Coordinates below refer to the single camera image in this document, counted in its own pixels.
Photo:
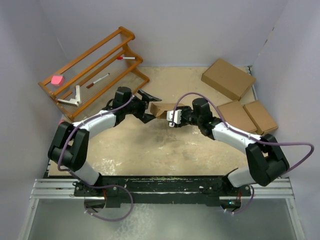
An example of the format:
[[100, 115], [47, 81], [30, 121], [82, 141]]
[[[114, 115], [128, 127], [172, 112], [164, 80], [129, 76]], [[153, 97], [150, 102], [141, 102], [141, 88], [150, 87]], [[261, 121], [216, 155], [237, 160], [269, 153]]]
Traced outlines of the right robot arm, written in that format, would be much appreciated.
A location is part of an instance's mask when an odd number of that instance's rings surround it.
[[231, 171], [222, 183], [222, 190], [228, 196], [235, 195], [244, 185], [265, 187], [290, 168], [273, 135], [261, 136], [234, 128], [213, 116], [205, 98], [194, 99], [192, 106], [177, 107], [172, 116], [172, 127], [197, 126], [204, 136], [225, 143], [246, 156], [247, 167]]

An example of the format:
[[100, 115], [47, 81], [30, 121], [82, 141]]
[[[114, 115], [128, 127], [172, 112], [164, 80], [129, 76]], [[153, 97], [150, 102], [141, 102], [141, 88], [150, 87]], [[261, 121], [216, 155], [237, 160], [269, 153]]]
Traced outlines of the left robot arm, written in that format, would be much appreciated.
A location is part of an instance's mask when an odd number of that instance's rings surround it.
[[118, 87], [114, 98], [95, 115], [85, 120], [58, 125], [51, 145], [48, 158], [57, 164], [59, 171], [67, 171], [86, 183], [85, 190], [91, 196], [98, 196], [103, 191], [99, 181], [100, 174], [87, 162], [89, 140], [107, 129], [119, 125], [127, 115], [133, 115], [144, 124], [155, 119], [146, 113], [150, 102], [161, 99], [139, 89], [134, 96], [129, 87]]

